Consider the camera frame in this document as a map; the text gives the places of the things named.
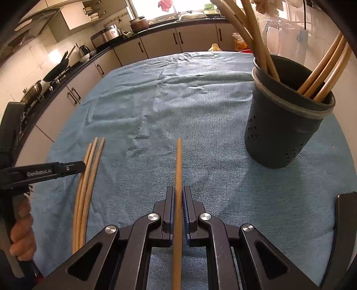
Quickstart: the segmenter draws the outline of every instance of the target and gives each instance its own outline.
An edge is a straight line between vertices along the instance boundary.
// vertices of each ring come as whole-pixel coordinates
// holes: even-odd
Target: silver bolt
[[[244,224],[242,226],[242,228],[243,228],[243,231],[246,231],[246,232],[250,232],[250,231],[252,231],[254,229],[254,227],[252,225],[250,225],[250,224]]]
[[[208,213],[203,213],[200,215],[201,220],[210,220],[211,219],[211,215]]]
[[[159,219],[159,215],[153,212],[152,214],[149,214],[149,215],[147,216],[147,218],[148,218],[149,220],[158,220],[158,219]]]
[[[110,225],[105,228],[107,234],[113,234],[116,232],[116,226]]]

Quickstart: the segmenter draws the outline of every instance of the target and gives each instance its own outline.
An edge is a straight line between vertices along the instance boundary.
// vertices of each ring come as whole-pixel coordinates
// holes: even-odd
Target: plastic container
[[[272,55],[272,59],[281,83],[262,72],[254,59],[253,99],[245,144],[258,163],[282,168],[299,154],[322,120],[331,114],[336,101],[331,92],[321,103],[298,94],[296,90],[311,71],[284,57]]]

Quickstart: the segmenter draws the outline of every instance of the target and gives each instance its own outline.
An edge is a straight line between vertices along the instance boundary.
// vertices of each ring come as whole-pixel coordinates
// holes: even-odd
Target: kitchen counter
[[[46,98],[41,102],[39,106],[37,106],[33,112],[31,112],[31,116],[27,118],[26,125],[23,126],[22,128],[22,133],[19,139],[19,145],[16,150],[16,157],[18,157],[27,137],[29,136],[31,130],[33,127],[36,125],[37,121],[41,117],[41,115],[45,112],[49,104],[55,99],[55,97],[58,95],[60,91],[65,88],[65,86],[75,77],[77,76],[82,70],[84,70],[88,65],[90,65],[94,60],[99,58],[100,56],[104,55],[106,52],[109,50],[113,49],[116,46],[119,46],[125,42],[134,40],[136,38],[142,37],[144,35],[152,34],[158,31],[166,30],[166,29],[171,29],[171,28],[176,28],[176,27],[182,27],[182,26],[188,26],[188,25],[195,25],[195,24],[209,24],[209,23],[229,23],[227,19],[225,18],[202,18],[202,19],[192,19],[192,20],[177,20],[171,23],[166,23],[162,25],[157,25],[155,27],[149,28],[147,30],[141,31],[139,33],[134,34],[131,37],[127,38],[121,38],[117,37],[115,39],[112,39],[111,41],[101,45],[98,47],[97,53],[92,56],[89,61],[78,65],[76,69],[72,70],[66,78],[54,88],[52,92],[48,92],[46,94]]]

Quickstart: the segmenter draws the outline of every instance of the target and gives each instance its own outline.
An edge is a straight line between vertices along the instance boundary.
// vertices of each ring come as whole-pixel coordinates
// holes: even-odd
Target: finger
[[[32,258],[34,257],[35,255],[35,249],[32,247],[30,248],[26,253],[24,253],[23,255],[21,256],[18,256],[17,259],[19,261],[29,261],[29,260],[32,260]]]
[[[27,216],[31,211],[31,203],[28,198],[25,198],[24,201],[21,203],[19,206],[19,215],[20,217],[25,217]]]
[[[35,245],[34,232],[29,232],[21,240],[16,243],[13,243],[10,246],[10,254],[13,256],[21,256],[26,253],[30,248],[33,248]]]
[[[11,240],[15,243],[18,242],[31,230],[31,226],[33,223],[34,223],[34,219],[30,214],[20,218],[11,229],[10,232]]]

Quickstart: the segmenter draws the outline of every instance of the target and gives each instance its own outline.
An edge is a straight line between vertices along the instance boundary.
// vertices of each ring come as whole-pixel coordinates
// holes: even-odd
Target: pink cloth
[[[161,0],[159,6],[161,6],[163,11],[168,12],[172,6],[172,0]]]

